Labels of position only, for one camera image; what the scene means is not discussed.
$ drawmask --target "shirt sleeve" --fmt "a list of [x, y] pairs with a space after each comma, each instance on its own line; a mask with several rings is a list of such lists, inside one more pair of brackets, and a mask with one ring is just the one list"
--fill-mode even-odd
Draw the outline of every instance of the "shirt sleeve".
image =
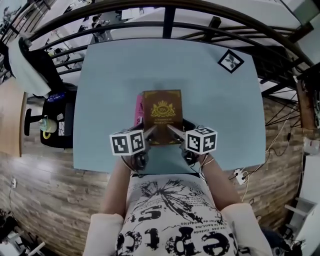
[[221, 211], [221, 214], [228, 221], [240, 251], [249, 248], [252, 256], [273, 255], [250, 204], [229, 205]]
[[113, 255], [123, 223], [124, 218], [119, 214], [92, 215], [83, 256]]

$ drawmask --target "light blue table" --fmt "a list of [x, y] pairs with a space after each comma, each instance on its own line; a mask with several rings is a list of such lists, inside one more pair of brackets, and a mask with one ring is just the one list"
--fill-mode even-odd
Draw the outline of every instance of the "light blue table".
[[[183, 117], [218, 132], [213, 152], [223, 170], [265, 162], [263, 101], [253, 59], [230, 74], [224, 47], [174, 39], [128, 39], [90, 45], [75, 103], [73, 162], [111, 172], [109, 135], [134, 124], [136, 98], [147, 90], [180, 89]], [[177, 145], [153, 147], [146, 173], [193, 172]]]

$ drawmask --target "wooden floor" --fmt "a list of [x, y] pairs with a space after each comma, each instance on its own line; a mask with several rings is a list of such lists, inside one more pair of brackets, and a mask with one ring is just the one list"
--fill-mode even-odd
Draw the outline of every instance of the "wooden floor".
[[[281, 107], [264, 99], [266, 122]], [[290, 124], [295, 122], [296, 119], [287, 122], [274, 144], [278, 154], [285, 149]], [[267, 147], [282, 125], [278, 123], [267, 127]], [[21, 227], [38, 235], [58, 255], [80, 256], [85, 246], [90, 216], [99, 208], [108, 175], [73, 169], [72, 150], [63, 151], [42, 145], [39, 130], [36, 126], [32, 128], [30, 136], [24, 138], [21, 158], [0, 154], [0, 208], [11, 208]], [[283, 224], [287, 216], [284, 205], [295, 197], [300, 182], [303, 136], [315, 136], [301, 128], [293, 128], [291, 133], [284, 155], [277, 157], [271, 151], [267, 163], [249, 180], [244, 202], [253, 203], [254, 212], [256, 216], [261, 216], [260, 225], [263, 227], [276, 229]], [[17, 179], [17, 187], [11, 191], [10, 203], [13, 177]], [[243, 195], [246, 184], [236, 187]]]

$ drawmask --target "pink box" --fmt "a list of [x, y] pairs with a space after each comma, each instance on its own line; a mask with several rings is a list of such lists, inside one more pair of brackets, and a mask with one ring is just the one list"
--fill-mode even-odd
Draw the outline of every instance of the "pink box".
[[144, 108], [142, 104], [143, 97], [142, 95], [138, 95], [136, 97], [136, 104], [135, 104], [135, 113], [134, 113], [134, 126], [140, 124], [144, 117]]

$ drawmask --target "white towel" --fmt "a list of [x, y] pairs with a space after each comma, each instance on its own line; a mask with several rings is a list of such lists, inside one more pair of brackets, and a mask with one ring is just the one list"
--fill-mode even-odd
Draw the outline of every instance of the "white towel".
[[51, 89], [46, 80], [31, 66], [23, 56], [20, 47], [18, 35], [9, 45], [9, 63], [17, 84], [26, 93], [37, 96], [45, 96]]

